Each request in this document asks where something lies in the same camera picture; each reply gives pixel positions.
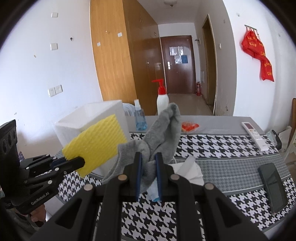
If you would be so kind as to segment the left hand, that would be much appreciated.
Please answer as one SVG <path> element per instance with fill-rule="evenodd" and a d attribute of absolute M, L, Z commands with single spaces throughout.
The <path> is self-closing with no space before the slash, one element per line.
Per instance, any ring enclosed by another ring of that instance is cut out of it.
<path fill-rule="evenodd" d="M 46 221 L 46 209 L 45 205 L 42 204 L 38 208 L 36 208 L 34 211 L 31 212 L 31 221 L 32 222 L 45 222 Z"/>

